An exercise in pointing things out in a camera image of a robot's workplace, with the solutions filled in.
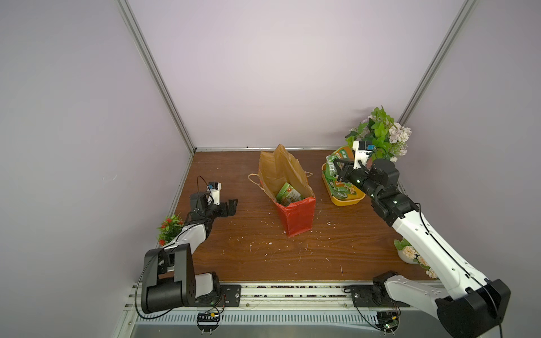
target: brown paper bag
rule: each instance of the brown paper bag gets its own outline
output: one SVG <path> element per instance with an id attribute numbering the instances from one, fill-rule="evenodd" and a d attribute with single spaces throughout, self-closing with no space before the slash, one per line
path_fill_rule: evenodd
<path id="1" fill-rule="evenodd" d="M 260 181 L 258 185 L 274 202 L 288 237 L 310 230 L 314 221 L 315 195 L 308 185 L 308 178 L 299 160 L 288 153 L 283 145 L 279 145 L 273 153 L 262 151 L 258 176 Z M 284 207 L 278 203 L 276 195 L 286 182 L 304 199 Z"/>

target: potted plant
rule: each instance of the potted plant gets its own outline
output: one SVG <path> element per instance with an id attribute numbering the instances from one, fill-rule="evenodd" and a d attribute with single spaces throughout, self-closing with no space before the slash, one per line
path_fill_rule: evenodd
<path id="1" fill-rule="evenodd" d="M 164 246 L 166 243 L 172 241 L 179 235 L 182 227 L 184 227 L 182 218 L 176 215 L 167 217 L 166 220 L 162 222 L 161 226 L 157 228 L 160 231 L 160 234 L 157 237 L 159 244 Z"/>
<path id="2" fill-rule="evenodd" d="M 397 249 L 398 257 L 408 264 L 418 264 L 426 270 L 426 274 L 430 278 L 438 278 L 436 272 L 428 265 L 428 262 L 419 255 L 417 250 L 407 241 L 402 238 L 401 241 L 394 240 L 394 246 Z"/>
<path id="3" fill-rule="evenodd" d="M 387 115 L 383 106 L 374 108 L 370 116 L 362 120 L 357 128 L 353 128 L 346 135 L 348 146 L 353 146 L 353 141 L 360 139 L 370 141 L 375 146 L 372 157 L 368 160 L 368 167 L 377 158 L 386 158 L 396 162 L 399 156 L 407 153 L 406 141 L 411 135 L 411 129 L 403 127 L 395 122 L 394 118 Z"/>

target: metal vent grille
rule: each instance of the metal vent grille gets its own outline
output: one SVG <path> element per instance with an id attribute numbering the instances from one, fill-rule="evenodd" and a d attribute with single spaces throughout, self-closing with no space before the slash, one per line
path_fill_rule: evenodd
<path id="1" fill-rule="evenodd" d="M 296 325 L 366 325 L 366 322 L 361 318 L 357 311 L 257 311 L 254 313 L 246 313 L 246 310 L 226 310 L 222 314 L 220 324 L 252 324 L 252 325 L 270 325 L 270 324 L 296 324 Z M 362 315 L 369 321 L 370 324 L 378 323 L 376 312 L 361 311 Z M 137 318 L 139 324 L 173 324 L 184 325 L 195 324 L 197 318 L 196 311 L 173 310 L 171 314 L 163 317 L 143 320 Z"/>

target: snack package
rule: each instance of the snack package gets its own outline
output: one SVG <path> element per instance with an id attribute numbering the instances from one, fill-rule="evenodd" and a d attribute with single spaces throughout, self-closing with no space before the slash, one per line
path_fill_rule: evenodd
<path id="1" fill-rule="evenodd" d="M 280 192 L 276 195 L 276 200 L 278 203 L 282 204 L 284 207 L 287 207 L 291 203 L 299 202 L 304 200 L 304 198 L 299 194 L 299 192 L 291 186 L 289 183 L 284 183 Z"/>

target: paper bag handle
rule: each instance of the paper bag handle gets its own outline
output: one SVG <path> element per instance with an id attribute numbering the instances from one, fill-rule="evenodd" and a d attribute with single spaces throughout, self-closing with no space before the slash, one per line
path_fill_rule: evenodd
<path id="1" fill-rule="evenodd" d="M 252 176 L 252 175 L 259 177 L 258 174 L 250 174 L 250 175 L 248 175 L 248 179 L 250 180 L 250 182 L 252 182 L 252 183 L 254 183 L 256 186 L 258 186 L 259 189 L 265 191 L 265 190 L 261 187 L 261 185 L 260 185 L 259 183 L 256 183 L 256 182 L 252 181 L 252 179 L 250 178 L 250 176 Z"/>

